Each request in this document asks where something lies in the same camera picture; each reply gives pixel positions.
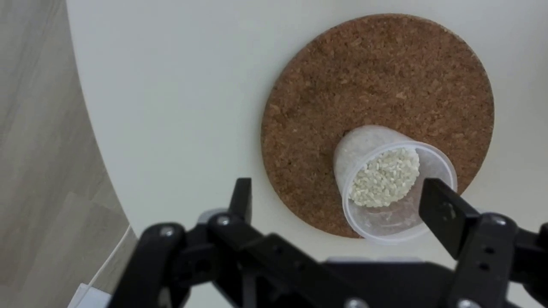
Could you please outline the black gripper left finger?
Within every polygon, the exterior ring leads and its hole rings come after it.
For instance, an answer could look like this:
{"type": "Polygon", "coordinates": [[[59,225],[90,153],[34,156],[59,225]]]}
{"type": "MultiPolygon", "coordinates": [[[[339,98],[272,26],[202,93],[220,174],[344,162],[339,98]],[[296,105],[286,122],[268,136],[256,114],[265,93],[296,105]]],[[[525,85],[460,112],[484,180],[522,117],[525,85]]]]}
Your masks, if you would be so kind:
{"type": "Polygon", "coordinates": [[[251,180],[238,179],[232,189],[229,213],[244,223],[251,222],[251,180]]]}

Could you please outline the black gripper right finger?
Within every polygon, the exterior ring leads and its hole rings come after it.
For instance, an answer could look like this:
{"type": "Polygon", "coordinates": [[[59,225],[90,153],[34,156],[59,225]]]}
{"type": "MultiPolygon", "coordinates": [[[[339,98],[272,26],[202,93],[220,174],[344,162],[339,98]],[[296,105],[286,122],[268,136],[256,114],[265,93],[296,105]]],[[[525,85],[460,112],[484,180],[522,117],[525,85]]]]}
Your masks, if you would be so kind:
{"type": "Polygon", "coordinates": [[[445,182],[426,179],[419,199],[419,218],[446,254],[457,259],[479,213],[445,182]]]}

